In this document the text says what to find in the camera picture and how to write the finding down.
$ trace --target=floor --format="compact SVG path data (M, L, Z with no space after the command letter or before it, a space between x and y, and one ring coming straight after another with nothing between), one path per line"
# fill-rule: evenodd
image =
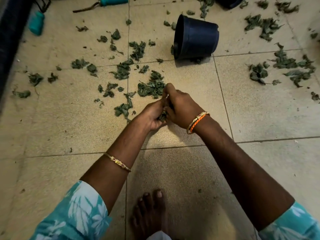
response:
M129 4L71 12L95 1L53 0L45 14L42 36L35 37L27 29L23 34L25 42L19 46L2 103L0 240L28 239L37 223L126 126L126 120L115 117L113 110L126 98L117 91L114 98L103 98L97 87L117 82L133 92L139 81L147 81L151 71L140 74L132 69L130 78L120 81L109 72L131 54L129 41L149 39L156 45L146 46L140 64L161 72L165 83L188 92L241 148L320 219L320 104L310 95L320 93L320 43L312 40L308 31L320 31L320 0L286 0L300 4L300 11L280 13L283 26L271 42L259 38L260 28L245 33L244 18L249 14L276 18L276 0L269 0L266 10L257 7L257 0L247 0L247 7L229 11L215 4L205 20L219 25L220 40L213 56L200 65L174 61L170 54L174 31L163 25L164 20L176 21L187 10L195 11L193 17L199 19L197 0L130 0ZM89 30L78 32L75 26ZM116 28L121 39L115 45L124 55L109 48L106 31ZM101 35L109 41L98 42ZM289 57L301 60L302 54L307 54L315 61L317 69L311 79L301 83L302 88L283 75L286 69L272 65L265 81L279 79L281 84L262 86L249 79L247 65L274 59L277 42L284 45ZM86 69L70 67L71 61L82 57L98 67L98 78ZM159 64L157 58L165 61ZM23 72L26 67L45 78L54 72L58 81L49 84L45 80L35 91ZM29 89L31 96L13 96L11 90L16 86ZM96 98L104 101L102 108L94 103ZM135 95L132 101L139 113L153 100ZM257 238L203 142L171 124L150 135L143 145L111 213L113 222L106 238L132 239L128 219L136 199L159 187L165 189L174 238Z

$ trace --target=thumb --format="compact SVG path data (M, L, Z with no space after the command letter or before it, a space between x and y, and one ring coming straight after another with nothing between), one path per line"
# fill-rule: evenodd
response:
M174 120L176 115L175 115L174 111L169 106L164 107L163 110L165 112L167 112L167 119L169 119L171 121Z

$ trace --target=bracelet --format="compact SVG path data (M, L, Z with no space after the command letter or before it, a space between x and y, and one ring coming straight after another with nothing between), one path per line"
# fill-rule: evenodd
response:
M198 122L200 120L203 119L203 117L205 117L206 115L210 115L208 112L202 112L201 114L199 114L192 122L191 124L188 126L188 128L186 129L186 133L188 135L192 134L193 132L193 128L196 126L196 124L198 124Z
M116 164L118 164L120 167L122 167L123 169L127 170L129 173L131 172L131 169L128 168L126 165L124 165L121 161L119 161L118 159L116 159L114 156L110 156L108 153L104 153L103 155L106 155L107 157L110 158L111 161L115 162Z

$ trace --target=metal rod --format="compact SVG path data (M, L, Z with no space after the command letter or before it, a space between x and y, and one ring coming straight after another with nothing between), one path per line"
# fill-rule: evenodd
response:
M83 8L83 9L79 9L79 10L74 10L73 12L77 13L77 12L89 11L89 10L94 9L94 7L97 6L97 5L99 5L98 1L96 3L94 3L91 7L87 7L87 8Z

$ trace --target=overturned pot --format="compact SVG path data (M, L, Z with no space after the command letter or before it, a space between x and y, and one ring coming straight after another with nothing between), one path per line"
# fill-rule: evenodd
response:
M174 34L175 60L209 57L219 41L218 25L180 15Z

